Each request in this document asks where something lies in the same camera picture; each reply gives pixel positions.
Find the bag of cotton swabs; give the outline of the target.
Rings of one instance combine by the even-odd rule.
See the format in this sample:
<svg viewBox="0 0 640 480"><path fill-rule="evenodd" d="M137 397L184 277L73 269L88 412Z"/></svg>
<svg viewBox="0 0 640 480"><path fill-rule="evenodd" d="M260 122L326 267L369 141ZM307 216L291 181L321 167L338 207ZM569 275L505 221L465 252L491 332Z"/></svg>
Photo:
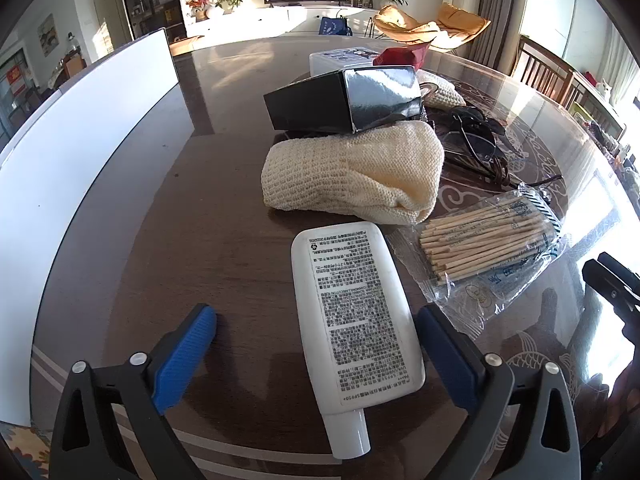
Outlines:
<svg viewBox="0 0 640 480"><path fill-rule="evenodd" d="M413 246L434 303L475 334L562 255L566 241L546 196L521 185L424 222Z"/></svg>

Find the black frame eyeglasses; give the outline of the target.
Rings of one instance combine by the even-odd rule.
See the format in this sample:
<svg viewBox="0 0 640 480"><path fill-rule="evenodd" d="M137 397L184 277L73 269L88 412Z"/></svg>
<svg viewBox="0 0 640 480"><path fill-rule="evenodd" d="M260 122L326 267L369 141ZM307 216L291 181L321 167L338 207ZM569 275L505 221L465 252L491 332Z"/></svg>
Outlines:
<svg viewBox="0 0 640 480"><path fill-rule="evenodd" d="M509 158L494 142L462 131L449 131L439 136L445 151L445 164L468 176L480 179L494 188L530 188L558 182L559 172L548 172L526 157Z"/></svg>

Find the white lotion tube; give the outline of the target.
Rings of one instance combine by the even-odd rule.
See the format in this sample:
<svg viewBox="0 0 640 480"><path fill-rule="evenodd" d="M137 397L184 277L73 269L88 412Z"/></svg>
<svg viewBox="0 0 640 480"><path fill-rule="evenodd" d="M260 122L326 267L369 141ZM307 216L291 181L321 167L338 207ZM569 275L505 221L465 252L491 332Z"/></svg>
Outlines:
<svg viewBox="0 0 640 480"><path fill-rule="evenodd" d="M331 452L352 460L371 448L366 408L424 385L407 297L371 222L298 233L291 263L307 372Z"/></svg>

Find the black bow hair clip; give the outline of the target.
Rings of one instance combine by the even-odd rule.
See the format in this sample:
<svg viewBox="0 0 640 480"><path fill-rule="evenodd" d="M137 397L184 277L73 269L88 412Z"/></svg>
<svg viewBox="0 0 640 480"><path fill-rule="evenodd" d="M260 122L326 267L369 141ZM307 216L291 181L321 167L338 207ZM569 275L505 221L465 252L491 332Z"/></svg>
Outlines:
<svg viewBox="0 0 640 480"><path fill-rule="evenodd" d="M450 148L466 150L470 146L477 153L488 155L497 149L496 136L506 133L498 120L476 106L456 106L451 110L429 107L426 111L439 140Z"/></svg>

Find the cream knitted cloth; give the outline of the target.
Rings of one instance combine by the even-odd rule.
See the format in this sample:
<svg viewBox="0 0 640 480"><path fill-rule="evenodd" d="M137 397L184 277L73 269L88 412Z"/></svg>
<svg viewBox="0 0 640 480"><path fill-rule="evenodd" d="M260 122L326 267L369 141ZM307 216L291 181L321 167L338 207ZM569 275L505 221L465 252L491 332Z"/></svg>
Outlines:
<svg viewBox="0 0 640 480"><path fill-rule="evenodd" d="M445 151L434 129L404 120L358 133L274 144L262 198L277 210L312 210L413 226L434 210Z"/></svg>
<svg viewBox="0 0 640 480"><path fill-rule="evenodd" d="M419 81L423 103L435 110L452 110L455 107L465 106L462 95L454 88L454 84L441 76L418 70L416 78Z"/></svg>

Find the red snack packet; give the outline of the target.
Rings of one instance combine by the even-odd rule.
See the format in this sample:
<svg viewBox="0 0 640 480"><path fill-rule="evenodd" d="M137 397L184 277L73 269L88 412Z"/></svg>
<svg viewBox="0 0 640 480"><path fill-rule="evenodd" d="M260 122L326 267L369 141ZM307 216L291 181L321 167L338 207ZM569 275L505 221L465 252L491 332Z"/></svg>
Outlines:
<svg viewBox="0 0 640 480"><path fill-rule="evenodd" d="M420 70L429 48L429 44L386 48L372 61L372 64L374 66L411 66L415 70Z"/></svg>

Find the black cardboard box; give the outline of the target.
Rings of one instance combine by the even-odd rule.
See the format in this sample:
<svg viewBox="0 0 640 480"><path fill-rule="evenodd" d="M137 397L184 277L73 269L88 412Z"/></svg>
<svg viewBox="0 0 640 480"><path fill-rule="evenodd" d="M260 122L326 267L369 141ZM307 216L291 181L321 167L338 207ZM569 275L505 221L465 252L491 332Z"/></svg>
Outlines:
<svg viewBox="0 0 640 480"><path fill-rule="evenodd" d="M411 66L334 70L269 92L264 101L273 128L295 134L354 136L423 115Z"/></svg>

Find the clear cartoon floss box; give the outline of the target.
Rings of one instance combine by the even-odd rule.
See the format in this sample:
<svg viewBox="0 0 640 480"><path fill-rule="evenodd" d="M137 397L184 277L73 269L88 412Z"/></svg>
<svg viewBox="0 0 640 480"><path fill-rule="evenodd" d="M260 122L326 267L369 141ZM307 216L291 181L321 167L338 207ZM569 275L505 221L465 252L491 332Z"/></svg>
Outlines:
<svg viewBox="0 0 640 480"><path fill-rule="evenodd" d="M314 52L309 55L309 73L314 77L345 68L368 67L377 57L378 52L362 47Z"/></svg>

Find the floral patterned cushion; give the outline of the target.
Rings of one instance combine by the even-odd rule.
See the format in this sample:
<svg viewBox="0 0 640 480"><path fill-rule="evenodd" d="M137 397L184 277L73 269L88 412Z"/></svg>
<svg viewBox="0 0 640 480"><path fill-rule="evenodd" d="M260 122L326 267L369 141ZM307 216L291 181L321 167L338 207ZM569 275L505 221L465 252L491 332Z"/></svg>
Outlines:
<svg viewBox="0 0 640 480"><path fill-rule="evenodd" d="M50 434L34 427L2 422L1 435L18 462L33 479L49 478Z"/></svg>

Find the wooden dining chair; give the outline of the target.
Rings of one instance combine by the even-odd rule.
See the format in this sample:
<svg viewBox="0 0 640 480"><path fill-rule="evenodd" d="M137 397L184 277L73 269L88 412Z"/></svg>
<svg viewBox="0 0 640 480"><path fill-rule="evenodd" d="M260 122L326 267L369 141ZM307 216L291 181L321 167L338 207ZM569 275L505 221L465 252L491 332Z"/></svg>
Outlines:
<svg viewBox="0 0 640 480"><path fill-rule="evenodd" d="M579 81L576 70L527 36L518 42L511 77L567 110L573 103L587 102L587 87Z"/></svg>

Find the white cardboard storage box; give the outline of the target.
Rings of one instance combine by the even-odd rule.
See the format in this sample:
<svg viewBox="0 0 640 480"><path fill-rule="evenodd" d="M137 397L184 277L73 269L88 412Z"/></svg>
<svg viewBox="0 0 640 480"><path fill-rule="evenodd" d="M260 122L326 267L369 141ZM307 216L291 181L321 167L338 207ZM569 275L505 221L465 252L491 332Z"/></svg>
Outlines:
<svg viewBox="0 0 640 480"><path fill-rule="evenodd" d="M64 82L1 152L1 419L30 423L30 358L58 248L108 160L178 82L163 30Z"/></svg>

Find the orange butterfly chair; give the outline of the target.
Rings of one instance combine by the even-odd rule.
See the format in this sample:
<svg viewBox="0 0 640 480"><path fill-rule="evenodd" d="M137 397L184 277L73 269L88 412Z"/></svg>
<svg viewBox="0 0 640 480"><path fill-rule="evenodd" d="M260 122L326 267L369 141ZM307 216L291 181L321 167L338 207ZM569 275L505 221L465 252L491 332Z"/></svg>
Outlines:
<svg viewBox="0 0 640 480"><path fill-rule="evenodd" d="M429 44L433 50L449 52L462 47L488 29L490 21L443 2L434 21L421 23L388 4L372 18L374 26L391 40L415 46Z"/></svg>

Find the blue shopping bag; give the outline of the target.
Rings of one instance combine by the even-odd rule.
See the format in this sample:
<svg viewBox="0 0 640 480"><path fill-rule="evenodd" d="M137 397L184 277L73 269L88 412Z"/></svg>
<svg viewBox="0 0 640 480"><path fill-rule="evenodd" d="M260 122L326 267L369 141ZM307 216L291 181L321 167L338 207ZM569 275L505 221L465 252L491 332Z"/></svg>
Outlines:
<svg viewBox="0 0 640 480"><path fill-rule="evenodd" d="M352 36L352 28L347 18L329 18L322 16L318 34L321 36Z"/></svg>

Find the white tv console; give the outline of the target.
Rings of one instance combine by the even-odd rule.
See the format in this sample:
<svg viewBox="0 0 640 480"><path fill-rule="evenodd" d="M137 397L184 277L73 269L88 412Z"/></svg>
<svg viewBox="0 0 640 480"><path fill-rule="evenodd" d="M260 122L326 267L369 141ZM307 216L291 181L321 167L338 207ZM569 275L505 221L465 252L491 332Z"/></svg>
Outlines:
<svg viewBox="0 0 640 480"><path fill-rule="evenodd" d="M209 11L208 18L186 21L189 37L202 36L210 44L230 44L287 34L318 35L322 18L346 18L355 35L364 35L376 10L352 6L239 6L229 14Z"/></svg>

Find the red flower plant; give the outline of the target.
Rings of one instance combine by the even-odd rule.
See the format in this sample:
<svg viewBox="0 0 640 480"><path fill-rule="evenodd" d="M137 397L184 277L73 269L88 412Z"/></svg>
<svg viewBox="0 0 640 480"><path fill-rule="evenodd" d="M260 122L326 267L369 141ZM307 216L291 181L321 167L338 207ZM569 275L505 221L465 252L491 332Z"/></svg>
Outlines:
<svg viewBox="0 0 640 480"><path fill-rule="evenodd" d="M195 21L201 22L208 19L207 10L212 5L213 0L186 0L186 5L191 10Z"/></svg>

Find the framed wall painting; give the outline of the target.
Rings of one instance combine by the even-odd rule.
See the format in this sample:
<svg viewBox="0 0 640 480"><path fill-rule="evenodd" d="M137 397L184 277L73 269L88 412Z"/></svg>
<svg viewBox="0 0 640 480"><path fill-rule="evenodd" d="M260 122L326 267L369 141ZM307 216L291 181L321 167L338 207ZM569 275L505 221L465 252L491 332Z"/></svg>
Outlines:
<svg viewBox="0 0 640 480"><path fill-rule="evenodd" d="M43 55L49 56L60 44L52 13L40 24L37 34Z"/></svg>

